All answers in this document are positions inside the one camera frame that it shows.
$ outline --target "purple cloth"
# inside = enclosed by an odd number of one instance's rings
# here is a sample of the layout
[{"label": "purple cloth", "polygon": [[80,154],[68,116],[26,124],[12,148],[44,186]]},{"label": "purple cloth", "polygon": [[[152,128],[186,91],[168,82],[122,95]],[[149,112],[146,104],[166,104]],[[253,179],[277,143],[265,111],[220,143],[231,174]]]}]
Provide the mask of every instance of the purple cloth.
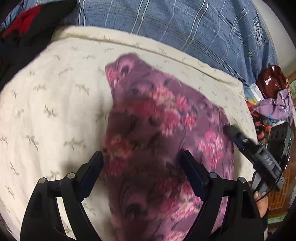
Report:
[{"label": "purple cloth", "polygon": [[[233,178],[233,144],[221,107],[126,54],[106,66],[113,108],[104,148],[111,220],[119,241],[183,240],[202,206],[177,161],[189,150],[209,172]],[[223,198],[214,226],[223,221]]]},{"label": "purple cloth", "polygon": [[277,93],[277,98],[260,101],[254,108],[263,116],[275,120],[288,119],[290,125],[293,123],[293,101],[287,89]]}]

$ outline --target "blue plaid fabric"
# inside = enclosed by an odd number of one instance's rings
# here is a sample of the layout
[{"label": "blue plaid fabric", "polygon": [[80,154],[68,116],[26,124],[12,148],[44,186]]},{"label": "blue plaid fabric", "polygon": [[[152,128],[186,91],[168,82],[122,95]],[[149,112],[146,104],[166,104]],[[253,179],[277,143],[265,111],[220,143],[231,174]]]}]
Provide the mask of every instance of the blue plaid fabric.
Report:
[{"label": "blue plaid fabric", "polygon": [[[52,0],[23,0],[16,16]],[[62,24],[99,26],[170,45],[236,77],[255,83],[268,64],[277,64],[274,45],[250,0],[77,0]]]}]

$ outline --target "printed logo on fabric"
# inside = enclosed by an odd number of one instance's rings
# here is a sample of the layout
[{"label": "printed logo on fabric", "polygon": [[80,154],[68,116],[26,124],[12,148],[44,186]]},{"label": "printed logo on fabric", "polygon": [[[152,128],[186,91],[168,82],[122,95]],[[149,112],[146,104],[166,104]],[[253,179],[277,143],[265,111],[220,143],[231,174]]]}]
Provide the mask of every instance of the printed logo on fabric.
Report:
[{"label": "printed logo on fabric", "polygon": [[263,30],[258,22],[254,23],[255,38],[258,46],[262,45]]}]

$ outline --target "brown plastic bag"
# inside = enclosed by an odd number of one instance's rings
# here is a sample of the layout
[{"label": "brown plastic bag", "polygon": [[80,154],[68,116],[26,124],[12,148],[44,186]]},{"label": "brown plastic bag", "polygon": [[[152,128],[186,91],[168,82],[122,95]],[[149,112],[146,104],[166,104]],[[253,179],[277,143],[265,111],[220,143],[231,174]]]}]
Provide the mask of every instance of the brown plastic bag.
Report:
[{"label": "brown plastic bag", "polygon": [[286,89],[286,79],[279,66],[271,65],[260,73],[256,85],[265,99],[276,99],[277,93]]}]

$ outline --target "white quilt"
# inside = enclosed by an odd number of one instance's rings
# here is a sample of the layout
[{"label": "white quilt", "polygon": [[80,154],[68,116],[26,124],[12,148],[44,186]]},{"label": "white quilt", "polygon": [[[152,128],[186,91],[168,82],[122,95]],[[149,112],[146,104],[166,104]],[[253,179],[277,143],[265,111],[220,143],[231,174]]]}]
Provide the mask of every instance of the white quilt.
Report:
[{"label": "white quilt", "polygon": [[[0,95],[0,211],[17,239],[38,179],[76,172],[102,149],[112,107],[104,68],[130,52],[222,106],[231,124],[256,139],[242,84],[228,74],[144,37],[96,27],[60,29]],[[252,173],[250,162],[235,149],[235,178],[250,180]],[[83,205],[102,240],[114,240],[102,180]],[[74,237],[63,209],[61,217]]]}]

